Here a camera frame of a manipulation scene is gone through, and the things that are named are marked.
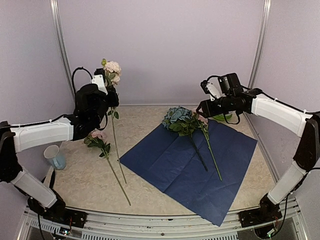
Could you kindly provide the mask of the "pink fake peony stem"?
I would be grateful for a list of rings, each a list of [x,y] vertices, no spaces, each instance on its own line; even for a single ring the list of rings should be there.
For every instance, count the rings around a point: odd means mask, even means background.
[[[222,181],[223,179],[222,179],[222,176],[221,176],[219,167],[218,167],[218,165],[217,165],[217,162],[216,162],[216,159],[215,159],[215,156],[214,156],[214,153],[213,153],[211,144],[210,144],[209,123],[208,123],[208,120],[207,120],[206,118],[204,118],[202,115],[198,114],[198,113],[196,112],[196,109],[195,109],[195,108],[193,108],[191,111],[192,111],[193,116],[194,116],[194,117],[196,118],[196,120],[197,120],[197,124],[198,124],[199,129],[202,131],[202,133],[203,133],[203,135],[204,135],[204,138],[205,138],[205,140],[206,140],[206,143],[207,143],[209,152],[210,152],[211,157],[212,157],[212,160],[213,160],[213,162],[214,162],[214,166],[215,166],[215,169],[216,169],[216,171],[217,171],[219,180]]]

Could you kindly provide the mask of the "small pink rose stem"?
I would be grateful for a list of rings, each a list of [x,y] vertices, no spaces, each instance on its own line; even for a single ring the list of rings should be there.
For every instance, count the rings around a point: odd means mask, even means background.
[[[111,144],[107,143],[104,132],[101,130],[93,130],[84,138],[83,142],[88,148],[97,148],[101,151],[99,157],[106,159],[106,161],[108,162],[108,165],[109,165],[109,167],[110,167],[110,169],[116,179],[117,184],[119,185],[128,205],[131,206],[131,201],[130,201],[125,189],[123,188],[123,185],[121,184],[121,182],[115,172],[115,169],[113,168],[113,166],[110,162],[109,155],[110,155],[110,151],[111,151]]]

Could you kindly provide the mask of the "pink fake rose stem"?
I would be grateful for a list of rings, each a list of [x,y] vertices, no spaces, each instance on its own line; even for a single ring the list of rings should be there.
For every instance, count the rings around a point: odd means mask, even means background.
[[[104,70],[105,78],[106,78],[105,86],[114,87],[118,85],[118,83],[120,82],[120,76],[122,75],[122,68],[120,67],[119,63],[116,61],[107,61],[105,58],[103,58],[101,61],[101,65]],[[117,162],[118,162],[124,183],[127,184],[127,180],[120,162],[120,155],[119,155],[117,136],[116,136],[115,119],[117,120],[119,119],[119,113],[117,111],[117,107],[116,106],[111,107],[108,115],[111,116],[112,132],[113,132]]]

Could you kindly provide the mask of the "blue fake hydrangea flower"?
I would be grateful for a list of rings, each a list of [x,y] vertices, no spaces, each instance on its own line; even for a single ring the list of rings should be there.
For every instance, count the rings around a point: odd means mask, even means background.
[[[208,167],[193,140],[193,133],[201,127],[200,120],[198,120],[198,114],[182,106],[171,107],[166,112],[161,123],[165,129],[177,133],[179,137],[187,137],[207,172]]]

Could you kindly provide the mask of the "blue wrapping paper sheet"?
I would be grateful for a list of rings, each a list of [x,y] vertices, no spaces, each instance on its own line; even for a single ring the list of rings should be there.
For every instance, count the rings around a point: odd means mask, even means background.
[[[209,140],[157,126],[120,162],[190,211],[214,225],[224,221],[244,180],[257,141],[210,120]]]

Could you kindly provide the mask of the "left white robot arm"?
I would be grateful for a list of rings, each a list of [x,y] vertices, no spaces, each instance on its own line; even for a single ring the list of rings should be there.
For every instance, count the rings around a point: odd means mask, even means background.
[[[100,128],[108,109],[119,105],[113,86],[98,87],[90,83],[80,88],[75,96],[72,114],[55,119],[27,124],[0,123],[0,180],[13,185],[22,194],[35,201],[40,212],[49,213],[63,223],[70,218],[60,195],[36,176],[32,165],[40,160],[48,165],[41,150],[50,144],[82,140]]]

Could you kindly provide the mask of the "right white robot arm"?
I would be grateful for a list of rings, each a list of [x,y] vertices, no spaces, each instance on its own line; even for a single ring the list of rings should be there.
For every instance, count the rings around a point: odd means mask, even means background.
[[[256,218],[266,222],[275,206],[298,188],[320,158],[320,113],[299,110],[259,88],[241,89],[235,95],[221,96],[213,85],[203,88],[208,100],[199,104],[197,112],[211,118],[228,112],[247,114],[278,179],[268,192],[269,202],[256,210]]]

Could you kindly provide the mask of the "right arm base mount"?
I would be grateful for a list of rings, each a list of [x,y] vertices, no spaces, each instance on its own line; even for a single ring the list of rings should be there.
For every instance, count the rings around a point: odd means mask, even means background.
[[[267,193],[259,202],[259,207],[251,210],[243,210],[238,213],[242,228],[260,225],[275,221],[283,217],[280,204],[274,204]]]

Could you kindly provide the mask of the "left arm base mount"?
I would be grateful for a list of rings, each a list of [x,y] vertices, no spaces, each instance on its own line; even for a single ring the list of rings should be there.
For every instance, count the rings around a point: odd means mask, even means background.
[[[62,197],[54,190],[53,193],[55,194],[57,201],[50,208],[42,206],[32,197],[29,197],[27,200],[27,205],[33,212],[39,214],[46,220],[71,227],[83,228],[88,214],[84,211],[66,208],[66,203],[63,201]]]

